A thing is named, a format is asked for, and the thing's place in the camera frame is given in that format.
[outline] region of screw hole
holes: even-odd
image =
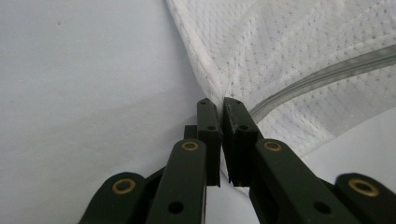
[[[183,211],[183,209],[183,203],[180,202],[172,202],[168,206],[168,211],[172,214],[179,214]]]
[[[271,151],[280,151],[282,146],[277,142],[265,142],[264,147]]]
[[[194,151],[198,149],[198,147],[198,144],[196,144],[195,142],[185,142],[181,145],[181,148],[187,151]]]
[[[246,131],[246,130],[248,129],[248,126],[246,126],[246,125],[241,125],[241,126],[239,126],[239,128],[242,129],[242,130],[244,130],[244,131]]]
[[[132,179],[124,178],[114,183],[111,189],[116,194],[126,194],[131,192],[135,186],[136,182],[134,182]]]
[[[379,194],[378,188],[362,179],[352,178],[348,184],[352,189],[365,196],[376,197]]]
[[[314,207],[318,212],[329,215],[332,213],[332,209],[326,204],[321,202],[315,202]]]
[[[372,188],[370,188],[370,186],[363,184],[363,183],[356,183],[356,188],[361,189],[361,190],[365,190],[365,191],[371,191]]]

